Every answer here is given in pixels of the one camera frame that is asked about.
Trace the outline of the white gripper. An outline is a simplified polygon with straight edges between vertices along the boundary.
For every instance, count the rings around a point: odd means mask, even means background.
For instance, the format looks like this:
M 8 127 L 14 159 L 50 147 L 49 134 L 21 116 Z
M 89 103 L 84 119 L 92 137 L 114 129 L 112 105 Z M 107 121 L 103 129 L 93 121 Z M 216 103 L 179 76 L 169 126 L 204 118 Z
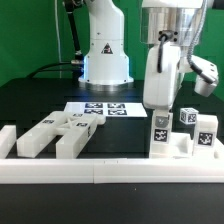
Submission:
M 178 88 L 180 87 L 178 63 L 180 61 L 180 48 L 170 43 L 163 45 L 162 72 L 157 71 L 159 46 L 149 50 L 144 90 L 143 104 L 146 108 L 155 110 L 155 125 L 165 128 L 169 123 L 169 115 L 165 110 L 172 108 Z

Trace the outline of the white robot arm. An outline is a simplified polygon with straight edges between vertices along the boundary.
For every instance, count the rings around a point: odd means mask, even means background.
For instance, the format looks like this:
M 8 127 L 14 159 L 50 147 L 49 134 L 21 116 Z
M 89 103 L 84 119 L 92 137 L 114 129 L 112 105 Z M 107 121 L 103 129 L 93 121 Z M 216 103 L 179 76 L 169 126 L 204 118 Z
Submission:
M 98 91 L 132 84 L 124 52 L 123 13 L 112 0 L 85 3 L 90 16 L 90 50 L 80 84 Z M 166 116 L 189 72 L 197 74 L 198 94 L 209 96 L 216 88 L 216 66 L 193 54 L 212 4 L 213 0 L 142 0 L 141 41 L 151 47 L 145 70 L 145 107 Z

